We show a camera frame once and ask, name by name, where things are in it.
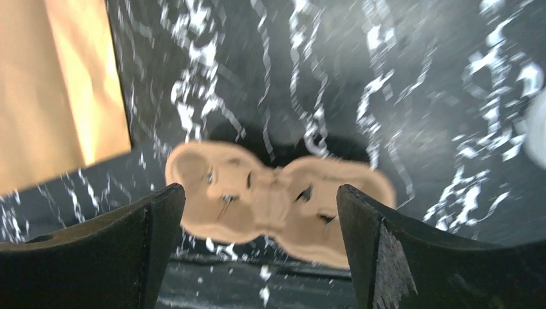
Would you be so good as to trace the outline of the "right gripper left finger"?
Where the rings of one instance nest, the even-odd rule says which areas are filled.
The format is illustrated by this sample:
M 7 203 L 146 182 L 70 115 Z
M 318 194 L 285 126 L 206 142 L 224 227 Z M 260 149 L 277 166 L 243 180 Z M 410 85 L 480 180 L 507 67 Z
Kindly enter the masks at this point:
M 184 188 L 26 243 L 1 244 L 2 308 L 154 308 L 177 237 Z

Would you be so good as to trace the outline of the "single pulp cup carrier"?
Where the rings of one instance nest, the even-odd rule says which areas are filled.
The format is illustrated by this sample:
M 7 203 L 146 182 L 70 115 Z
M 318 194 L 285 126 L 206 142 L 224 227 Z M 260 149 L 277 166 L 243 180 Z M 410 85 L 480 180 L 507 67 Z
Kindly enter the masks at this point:
M 183 186 L 181 225 L 193 236 L 235 244 L 267 236 L 294 258 L 335 268 L 348 266 L 337 212 L 340 186 L 397 208 L 389 179 L 366 163 L 304 156 L 272 168 L 227 142 L 176 146 L 165 180 Z

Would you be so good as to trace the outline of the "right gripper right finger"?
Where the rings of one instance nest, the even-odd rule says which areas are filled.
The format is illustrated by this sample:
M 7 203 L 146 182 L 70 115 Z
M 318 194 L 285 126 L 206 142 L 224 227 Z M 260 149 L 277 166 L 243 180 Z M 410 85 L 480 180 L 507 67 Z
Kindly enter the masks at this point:
M 463 238 L 351 185 L 337 210 L 359 308 L 544 308 L 545 242 Z

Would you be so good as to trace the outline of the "kraft paper takeout bag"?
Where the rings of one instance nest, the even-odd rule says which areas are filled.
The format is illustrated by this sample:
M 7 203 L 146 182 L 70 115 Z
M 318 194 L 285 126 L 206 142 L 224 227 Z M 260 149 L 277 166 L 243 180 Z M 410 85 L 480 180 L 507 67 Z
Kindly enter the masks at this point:
M 1 192 L 131 150 L 103 1 L 1 2 Z

